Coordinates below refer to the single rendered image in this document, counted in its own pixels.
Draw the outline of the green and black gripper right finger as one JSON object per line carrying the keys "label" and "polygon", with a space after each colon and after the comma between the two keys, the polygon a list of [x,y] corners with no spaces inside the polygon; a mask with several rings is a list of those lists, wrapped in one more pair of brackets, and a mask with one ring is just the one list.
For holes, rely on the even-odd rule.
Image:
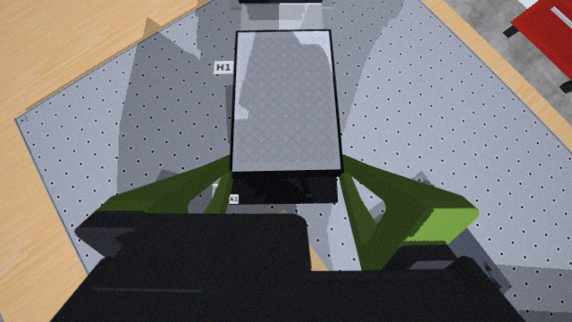
{"label": "green and black gripper right finger", "polygon": [[[361,270],[382,270],[403,246],[448,245],[479,216],[461,195],[342,156],[341,191]],[[352,177],[383,200],[378,225]]]}

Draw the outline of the black rectangular frame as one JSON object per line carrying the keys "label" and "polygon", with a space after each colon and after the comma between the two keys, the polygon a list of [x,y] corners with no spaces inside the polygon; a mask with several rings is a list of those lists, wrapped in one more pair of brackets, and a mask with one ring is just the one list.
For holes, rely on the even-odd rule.
{"label": "black rectangular frame", "polygon": [[338,203],[337,177],[233,179],[228,203]]}

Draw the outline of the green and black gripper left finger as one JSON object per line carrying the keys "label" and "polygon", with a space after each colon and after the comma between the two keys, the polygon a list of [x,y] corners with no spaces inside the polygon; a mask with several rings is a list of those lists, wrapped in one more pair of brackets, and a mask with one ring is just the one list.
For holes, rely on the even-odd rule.
{"label": "green and black gripper left finger", "polygon": [[190,201],[221,177],[203,214],[225,214],[233,183],[231,174],[228,155],[207,165],[114,195],[96,211],[188,214]]}

